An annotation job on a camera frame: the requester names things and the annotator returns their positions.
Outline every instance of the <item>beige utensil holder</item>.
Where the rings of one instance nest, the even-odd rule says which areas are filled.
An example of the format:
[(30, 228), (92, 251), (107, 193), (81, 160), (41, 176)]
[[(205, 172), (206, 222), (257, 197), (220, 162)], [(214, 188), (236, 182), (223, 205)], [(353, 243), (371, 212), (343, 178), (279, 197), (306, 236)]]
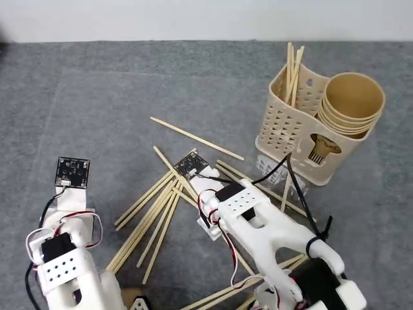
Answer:
[[(292, 108), (283, 101), (286, 92), (286, 75), (287, 66), (284, 66), (270, 83), (267, 109), (260, 133), (256, 138), (256, 147), (276, 161), (282, 160), (289, 152), (293, 152), (294, 170), (315, 185), (325, 185), (348, 155), (368, 138), (377, 120), (358, 139), (340, 135), (314, 117), (329, 78), (320, 76), (301, 65), (296, 108)], [(320, 164), (308, 158), (313, 150), (317, 152), (319, 149), (315, 148), (315, 137), (318, 134), (333, 141), (341, 149), (339, 154), (336, 152), (324, 154), (325, 157)]]

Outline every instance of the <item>gray carpet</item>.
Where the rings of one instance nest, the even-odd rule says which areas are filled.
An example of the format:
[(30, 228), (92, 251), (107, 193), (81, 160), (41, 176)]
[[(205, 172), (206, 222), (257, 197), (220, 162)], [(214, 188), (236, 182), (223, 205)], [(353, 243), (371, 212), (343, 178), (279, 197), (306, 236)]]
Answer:
[[(369, 308), (409, 309), (413, 44), (305, 45), (305, 64), (314, 71), (363, 72), (387, 93), (387, 107), (373, 135), (328, 185), (310, 187), (307, 197), (321, 223), (329, 214), (334, 216), (328, 242), (343, 257), (347, 275), (358, 283)], [(31, 309), (23, 284), (28, 263), (24, 238), (53, 193), (58, 156), (92, 160), (88, 201), (105, 226), (103, 243), (93, 254), (103, 268), (142, 214), (119, 233), (112, 223), (166, 172), (153, 145), (172, 162), (197, 147), (211, 163), (221, 158), (260, 176), (254, 138), (268, 82), (284, 59), (284, 43), (255, 41), (3, 46), (1, 309)], [(151, 115), (224, 145), (246, 161), (166, 130), (151, 122)], [(231, 261), (226, 245), (222, 240), (211, 242), (195, 220), (195, 210), (181, 202), (144, 288), (156, 309), (178, 309), (228, 285)], [(142, 246), (118, 273), (121, 285), (141, 282), (144, 271), (134, 267), (141, 250)], [(245, 275), (240, 268), (239, 278)], [(235, 308), (247, 294), (217, 309)]]

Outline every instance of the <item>beige cup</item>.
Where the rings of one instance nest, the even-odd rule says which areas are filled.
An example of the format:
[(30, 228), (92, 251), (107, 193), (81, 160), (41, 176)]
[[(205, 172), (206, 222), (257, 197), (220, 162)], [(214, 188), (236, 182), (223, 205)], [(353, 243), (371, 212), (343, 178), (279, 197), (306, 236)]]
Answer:
[(365, 121), (361, 123), (354, 123), (354, 122), (348, 122), (348, 121), (342, 121), (341, 119), (337, 118), (335, 115), (333, 115), (329, 109), (324, 105), (324, 103), (320, 104), (319, 114), (322, 114), (325, 119), (328, 120), (329, 125), (339, 129), (339, 130), (348, 130), (348, 131), (365, 131), (368, 130), (372, 126), (372, 122), (375, 119), (372, 119), (370, 121)]
[(345, 127), (339, 127), (335, 123), (331, 122), (328, 119), (328, 117), (324, 115), (324, 112), (321, 109), (318, 110), (317, 118), (331, 130), (339, 134), (343, 134), (343, 135), (361, 134), (362, 132), (366, 132), (370, 128), (370, 126), (367, 126), (366, 128), (360, 128), (360, 129), (348, 129)]
[(371, 121), (385, 106), (385, 93), (380, 85), (371, 77), (354, 72), (332, 77), (323, 97), (325, 105), (343, 121)]
[(326, 99), (323, 97), (319, 109), (322, 110), (324, 112), (324, 115), (338, 127), (343, 127), (346, 129), (362, 129), (362, 127), (370, 126), (371, 123), (376, 119), (371, 118), (366, 121), (347, 121), (337, 116), (330, 105), (326, 104), (325, 101)]

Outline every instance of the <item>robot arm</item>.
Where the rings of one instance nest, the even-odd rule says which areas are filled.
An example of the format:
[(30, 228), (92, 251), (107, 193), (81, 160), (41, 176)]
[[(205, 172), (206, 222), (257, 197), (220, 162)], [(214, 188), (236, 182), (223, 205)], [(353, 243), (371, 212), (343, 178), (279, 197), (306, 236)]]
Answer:
[(88, 250), (101, 239), (92, 243), (94, 219), (100, 223), (100, 218), (86, 208), (89, 164), (88, 160), (59, 158), (57, 207), (47, 209), (43, 226), (26, 240), (50, 310), (126, 310), (115, 276), (108, 271), (98, 273)]
[[(308, 280), (309, 273), (302, 271), (293, 278), (291, 274), (287, 274), (278, 266), (276, 251), (287, 247), (306, 253), (307, 244), (315, 237), (313, 232), (294, 222), (272, 205), (269, 198), (248, 180), (241, 180), (239, 183), (224, 187), (220, 182), (208, 179), (208, 177), (219, 176), (218, 171), (209, 166), (194, 170), (192, 165), (188, 165), (187, 173), (183, 176), (187, 178), (201, 198), (201, 217), (197, 222), (215, 240), (221, 231), (213, 223), (208, 223), (205, 215), (202, 216), (202, 213), (210, 214), (215, 210), (214, 218), (219, 218), (220, 225), (225, 231), (230, 233), (253, 257), (259, 272), (264, 276), (265, 287), (279, 293), (283, 301), (280, 309), (294, 309), (304, 297), (309, 299), (310, 290), (303, 291), (305, 285), (302, 283), (306, 282), (301, 281), (302, 274), (305, 275), (305, 280)], [(324, 271), (331, 274), (328, 279), (334, 278), (333, 280), (339, 282), (337, 284), (333, 281), (333, 286), (336, 285), (336, 287), (329, 292), (329, 297), (333, 295), (335, 297), (333, 304), (330, 304), (328, 300), (312, 300), (314, 305), (309, 309), (340, 309), (335, 307), (336, 304), (340, 304), (341, 309), (364, 309), (366, 307), (366, 301), (354, 282), (338, 280), (345, 266), (335, 250), (322, 240), (316, 240), (311, 244), (309, 254), (312, 264), (321, 262), (321, 267), (314, 264), (311, 270), (323, 268), (324, 264), (327, 267)]]

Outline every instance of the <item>circuit board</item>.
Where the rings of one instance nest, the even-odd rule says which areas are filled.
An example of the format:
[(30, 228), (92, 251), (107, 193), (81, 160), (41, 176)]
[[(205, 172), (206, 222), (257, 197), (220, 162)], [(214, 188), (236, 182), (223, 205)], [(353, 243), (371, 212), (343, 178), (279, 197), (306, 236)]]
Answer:
[(90, 160), (59, 157), (55, 177), (55, 186), (86, 189), (88, 186)]
[(195, 152), (186, 155), (174, 168), (180, 175), (190, 181), (197, 173), (200, 173), (209, 164)]

